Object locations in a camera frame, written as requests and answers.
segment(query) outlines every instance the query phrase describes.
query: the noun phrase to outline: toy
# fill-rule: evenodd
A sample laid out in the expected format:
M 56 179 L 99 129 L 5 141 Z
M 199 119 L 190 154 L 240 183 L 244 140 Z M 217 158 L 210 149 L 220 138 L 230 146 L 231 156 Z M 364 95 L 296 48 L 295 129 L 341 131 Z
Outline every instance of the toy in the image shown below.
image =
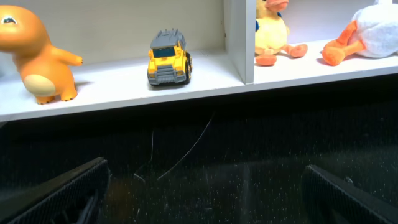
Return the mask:
M 178 29 L 160 31 L 156 35 L 149 50 L 149 84 L 190 83 L 192 58 L 185 50 L 186 46 L 185 38 Z
M 288 4 L 289 0 L 257 0 L 255 53 L 259 65 L 274 65 L 277 61 L 275 54 L 281 50 L 294 58 L 303 57 L 307 53 L 306 44 L 296 47 L 287 44 L 289 28 L 279 12 Z
M 14 63 L 26 89 L 38 104 L 77 96 L 68 65 L 79 66 L 83 59 L 51 44 L 40 19 L 27 9 L 0 6 L 0 51 L 13 54 Z
M 346 56 L 358 54 L 383 58 L 398 52 L 398 4 L 376 0 L 359 10 L 341 35 L 327 43 L 322 56 L 329 65 L 339 65 Z

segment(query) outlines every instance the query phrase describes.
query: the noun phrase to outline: blue wing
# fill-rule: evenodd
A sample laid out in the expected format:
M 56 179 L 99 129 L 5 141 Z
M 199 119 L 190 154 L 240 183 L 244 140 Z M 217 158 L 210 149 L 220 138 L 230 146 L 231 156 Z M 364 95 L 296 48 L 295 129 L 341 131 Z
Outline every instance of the blue wing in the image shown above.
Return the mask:
M 256 32 L 257 32 L 257 30 L 259 30 L 260 29 L 260 26 L 259 26 L 259 23 L 257 22 L 257 20 L 256 20 Z

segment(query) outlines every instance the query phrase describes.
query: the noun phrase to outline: orange beak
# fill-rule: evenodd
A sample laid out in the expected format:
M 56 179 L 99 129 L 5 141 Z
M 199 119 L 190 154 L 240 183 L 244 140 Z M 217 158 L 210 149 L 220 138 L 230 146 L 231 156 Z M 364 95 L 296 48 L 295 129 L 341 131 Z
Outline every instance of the orange beak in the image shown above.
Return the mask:
M 283 11 L 288 4 L 289 0 L 268 0 L 266 8 L 272 12 L 280 12 Z

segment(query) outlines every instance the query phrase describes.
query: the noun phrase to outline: gray truck roof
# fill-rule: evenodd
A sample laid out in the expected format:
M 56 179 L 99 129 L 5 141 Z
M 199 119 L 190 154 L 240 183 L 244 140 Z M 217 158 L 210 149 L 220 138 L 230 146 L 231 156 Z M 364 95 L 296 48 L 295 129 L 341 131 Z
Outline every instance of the gray truck roof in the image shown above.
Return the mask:
M 178 29 L 172 30 L 161 30 L 153 39 L 150 47 L 152 49 L 161 48 L 161 47 L 169 47 L 177 44 L 178 41 L 181 41 L 181 48 L 185 50 L 185 38 L 184 35 L 178 31 Z

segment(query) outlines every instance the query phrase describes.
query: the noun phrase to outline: figurine's eye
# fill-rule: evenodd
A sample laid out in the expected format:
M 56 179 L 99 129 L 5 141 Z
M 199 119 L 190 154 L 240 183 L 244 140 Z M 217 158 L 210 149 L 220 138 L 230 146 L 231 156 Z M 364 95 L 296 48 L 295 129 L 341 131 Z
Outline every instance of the figurine's eye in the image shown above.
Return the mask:
M 10 22 L 17 24 L 17 21 L 14 18 L 12 18 L 11 16 L 4 17 L 1 20 L 1 23 L 10 23 Z

